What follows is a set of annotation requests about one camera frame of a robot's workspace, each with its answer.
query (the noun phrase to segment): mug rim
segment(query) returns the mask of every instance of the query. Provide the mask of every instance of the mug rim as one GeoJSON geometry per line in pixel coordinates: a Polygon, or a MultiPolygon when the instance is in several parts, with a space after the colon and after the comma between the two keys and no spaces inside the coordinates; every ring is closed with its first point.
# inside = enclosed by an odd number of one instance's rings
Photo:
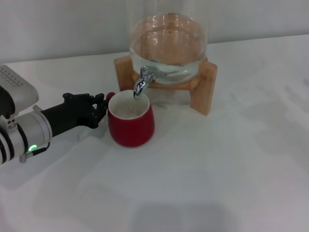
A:
{"type": "Polygon", "coordinates": [[[141,97],[142,97],[144,100],[147,100],[147,107],[146,107],[146,109],[143,111],[143,113],[142,113],[141,115],[139,115],[139,116],[137,116],[137,117],[133,117],[133,118],[124,118],[124,117],[119,117],[119,116],[115,115],[115,114],[112,112],[112,110],[110,109],[110,105],[114,104],[114,102],[117,102],[117,101],[115,100],[115,97],[116,97],[116,96],[119,97],[120,95],[126,95],[126,94],[129,93],[129,92],[133,95],[133,90],[124,90],[124,91],[121,91],[121,92],[119,92],[119,93],[116,93],[114,96],[112,96],[112,98],[110,99],[110,101],[109,101],[109,103],[108,103],[108,111],[111,113],[111,115],[113,115],[114,117],[116,117],[116,118],[118,118],[118,119],[120,119],[120,120],[132,121],[132,120],[135,120],[135,119],[139,119],[139,118],[141,118],[142,116],[144,116],[144,115],[149,111],[149,108],[150,108],[150,101],[149,101],[149,98],[148,98],[145,94],[143,94],[141,97]]]}

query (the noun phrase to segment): robotic hand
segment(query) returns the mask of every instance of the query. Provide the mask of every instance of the robotic hand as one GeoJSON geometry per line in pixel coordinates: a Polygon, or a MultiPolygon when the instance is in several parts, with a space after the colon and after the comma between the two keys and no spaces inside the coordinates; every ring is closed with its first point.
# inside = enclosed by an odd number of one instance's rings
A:
{"type": "Polygon", "coordinates": [[[47,110],[34,106],[32,112],[17,116],[39,100],[37,90],[6,65],[0,65],[0,164],[27,158],[47,150],[53,137],[77,126],[97,128],[108,108],[109,96],[63,95],[64,103],[47,110]],[[48,144],[46,148],[38,147],[48,144]]]}

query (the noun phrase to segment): white wall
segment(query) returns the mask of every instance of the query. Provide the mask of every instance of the white wall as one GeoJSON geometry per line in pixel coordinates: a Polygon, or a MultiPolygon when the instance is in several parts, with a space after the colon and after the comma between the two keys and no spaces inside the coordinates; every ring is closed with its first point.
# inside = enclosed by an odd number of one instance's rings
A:
{"type": "MultiPolygon", "coordinates": [[[[309,33],[309,0],[213,0],[210,43],[309,33]]],[[[128,50],[125,0],[0,0],[0,63],[128,50]]]]}

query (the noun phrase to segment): wooden stand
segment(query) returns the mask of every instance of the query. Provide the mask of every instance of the wooden stand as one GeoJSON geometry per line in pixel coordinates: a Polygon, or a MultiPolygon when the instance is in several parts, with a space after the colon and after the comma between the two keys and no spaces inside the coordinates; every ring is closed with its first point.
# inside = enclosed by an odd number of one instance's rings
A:
{"type": "MultiPolygon", "coordinates": [[[[117,58],[114,63],[120,91],[133,89],[139,75],[133,70],[131,57],[126,56],[117,58]]],[[[211,109],[217,71],[218,67],[208,62],[206,59],[202,61],[197,77],[185,84],[166,86],[154,82],[151,83],[149,87],[169,90],[189,90],[191,96],[191,108],[206,116],[211,109]]]]}

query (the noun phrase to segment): glass jar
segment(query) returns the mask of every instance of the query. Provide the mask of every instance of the glass jar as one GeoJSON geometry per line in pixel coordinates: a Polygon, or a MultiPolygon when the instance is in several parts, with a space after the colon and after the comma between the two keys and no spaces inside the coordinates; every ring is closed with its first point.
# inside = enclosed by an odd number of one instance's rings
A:
{"type": "Polygon", "coordinates": [[[197,75],[206,57],[211,0],[127,0],[134,71],[155,67],[175,85],[197,75]]]}

